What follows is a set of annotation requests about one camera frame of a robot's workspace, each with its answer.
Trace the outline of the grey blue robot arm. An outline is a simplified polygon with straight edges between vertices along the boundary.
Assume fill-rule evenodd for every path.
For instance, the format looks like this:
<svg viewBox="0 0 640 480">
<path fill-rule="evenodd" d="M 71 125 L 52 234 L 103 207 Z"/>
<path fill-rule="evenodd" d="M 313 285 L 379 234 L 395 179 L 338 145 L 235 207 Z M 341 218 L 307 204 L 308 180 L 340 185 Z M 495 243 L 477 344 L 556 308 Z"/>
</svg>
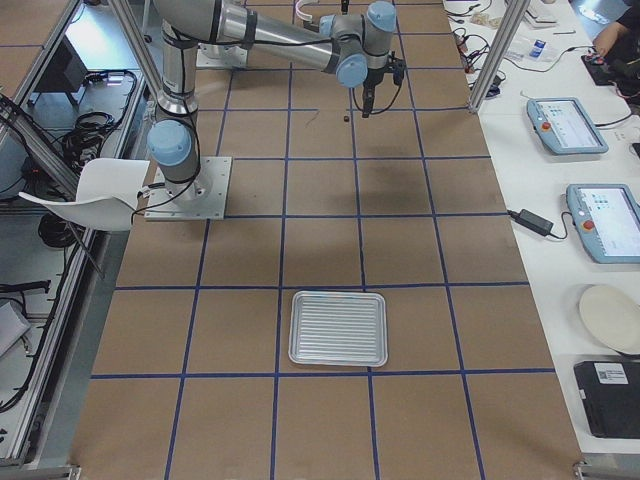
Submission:
<svg viewBox="0 0 640 480">
<path fill-rule="evenodd" d="M 345 88 L 362 88 L 362 115 L 375 114 L 375 90 L 390 75 L 404 80 L 405 63 L 391 49 L 396 9 L 386 1 L 351 14 L 301 25 L 271 18 L 237 1 L 158 1 L 162 20 L 163 73 L 157 95 L 163 115 L 148 139 L 164 145 L 153 151 L 168 187 L 181 190 L 202 177 L 195 116 L 196 70 L 243 69 L 251 51 L 264 51 L 289 62 L 333 74 Z"/>
</svg>

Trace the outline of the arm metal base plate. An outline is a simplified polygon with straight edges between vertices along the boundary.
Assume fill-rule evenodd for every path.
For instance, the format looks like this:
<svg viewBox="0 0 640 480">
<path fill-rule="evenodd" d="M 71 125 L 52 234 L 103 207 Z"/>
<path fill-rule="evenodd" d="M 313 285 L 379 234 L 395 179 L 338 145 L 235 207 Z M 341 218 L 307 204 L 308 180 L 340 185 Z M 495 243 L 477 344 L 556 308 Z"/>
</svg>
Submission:
<svg viewBox="0 0 640 480">
<path fill-rule="evenodd" d="M 249 52 L 239 46 L 217 46 L 200 43 L 196 67 L 198 69 L 231 70 L 247 66 Z"/>
<path fill-rule="evenodd" d="M 200 173 L 194 183 L 174 200 L 172 193 L 178 194 L 181 188 L 166 183 L 157 167 L 154 181 L 164 183 L 164 186 L 151 191 L 149 209 L 144 211 L 144 217 L 150 221 L 222 220 L 231 169 L 231 157 L 202 157 Z"/>
</svg>

